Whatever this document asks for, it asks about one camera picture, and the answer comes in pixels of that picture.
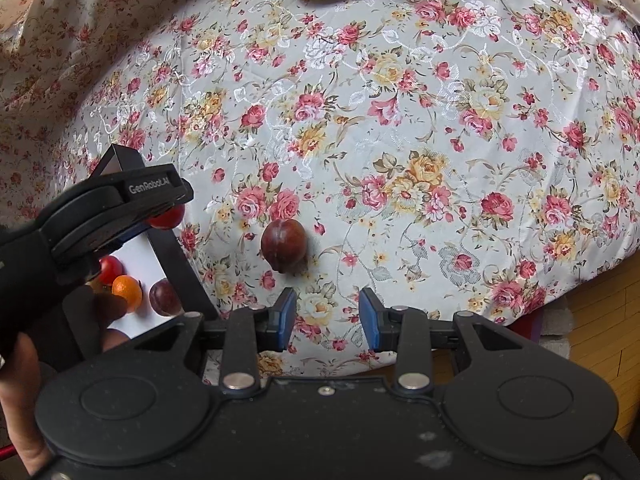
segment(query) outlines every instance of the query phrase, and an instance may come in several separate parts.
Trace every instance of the hand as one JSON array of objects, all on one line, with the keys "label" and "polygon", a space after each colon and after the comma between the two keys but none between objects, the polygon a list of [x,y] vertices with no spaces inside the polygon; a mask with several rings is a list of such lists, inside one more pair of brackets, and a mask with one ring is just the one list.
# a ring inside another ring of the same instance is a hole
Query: hand
[{"label": "hand", "polygon": [[[94,309],[101,329],[103,351],[128,339],[117,330],[107,329],[114,320],[126,313],[127,303],[123,298],[113,294],[96,294]],[[0,370],[0,404],[9,439],[30,475],[51,459],[34,416],[39,391],[38,354],[29,336],[20,333],[14,352]]]}]

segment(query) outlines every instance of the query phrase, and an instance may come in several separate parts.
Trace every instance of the screw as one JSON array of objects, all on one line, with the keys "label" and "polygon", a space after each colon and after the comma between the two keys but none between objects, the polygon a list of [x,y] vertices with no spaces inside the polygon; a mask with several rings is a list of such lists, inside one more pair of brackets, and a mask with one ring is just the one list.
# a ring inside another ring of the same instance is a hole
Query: screw
[{"label": "screw", "polygon": [[254,377],[249,374],[245,374],[244,372],[234,372],[232,374],[225,375],[222,379],[222,384],[230,390],[245,390],[253,386],[254,383]]},{"label": "screw", "polygon": [[398,384],[406,390],[421,390],[429,386],[431,380],[425,374],[411,372],[402,374],[398,378]]},{"label": "screw", "polygon": [[320,386],[318,388],[318,393],[323,397],[328,397],[332,396],[335,393],[335,389],[333,389],[331,386]]}]

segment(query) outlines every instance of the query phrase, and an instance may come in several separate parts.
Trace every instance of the metal pin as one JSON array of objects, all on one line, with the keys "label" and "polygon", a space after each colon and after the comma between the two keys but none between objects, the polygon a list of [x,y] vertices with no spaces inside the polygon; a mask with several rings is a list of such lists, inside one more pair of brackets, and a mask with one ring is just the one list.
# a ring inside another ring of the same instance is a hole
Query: metal pin
[{"label": "metal pin", "polygon": [[230,390],[244,390],[253,386],[255,379],[253,376],[245,374],[244,372],[234,372],[225,375],[222,379],[222,384]]},{"label": "metal pin", "polygon": [[407,390],[421,390],[429,386],[430,382],[430,378],[425,374],[419,374],[416,372],[402,374],[398,377],[398,384]]},{"label": "metal pin", "polygon": [[331,386],[320,386],[318,388],[318,393],[324,397],[328,397],[335,393],[335,389],[333,389]]}]

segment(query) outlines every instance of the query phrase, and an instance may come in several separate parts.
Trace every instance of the cherry tomato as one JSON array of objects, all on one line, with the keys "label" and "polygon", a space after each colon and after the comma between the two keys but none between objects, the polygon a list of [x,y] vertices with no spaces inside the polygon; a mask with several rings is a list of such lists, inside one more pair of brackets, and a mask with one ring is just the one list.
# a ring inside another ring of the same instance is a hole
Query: cherry tomato
[{"label": "cherry tomato", "polygon": [[169,209],[169,211],[150,218],[147,222],[156,229],[173,229],[178,227],[183,217],[184,204],[178,204]]},{"label": "cherry tomato", "polygon": [[100,258],[100,274],[98,280],[103,285],[111,285],[113,280],[124,274],[122,263],[115,256],[105,256]]}]

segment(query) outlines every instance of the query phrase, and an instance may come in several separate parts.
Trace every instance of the floral tablecloth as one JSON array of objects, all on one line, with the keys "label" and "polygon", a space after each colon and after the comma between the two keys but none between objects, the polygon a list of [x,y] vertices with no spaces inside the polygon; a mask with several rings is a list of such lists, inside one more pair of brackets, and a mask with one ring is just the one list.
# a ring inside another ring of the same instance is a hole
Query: floral tablecloth
[{"label": "floral tablecloth", "polygon": [[[126,144],[193,185],[176,235],[222,316],[298,291],[264,372],[389,363],[363,340],[363,286],[507,324],[635,251],[638,16],[638,0],[0,0],[1,220]],[[287,218],[310,239],[294,275],[260,256]]]}]

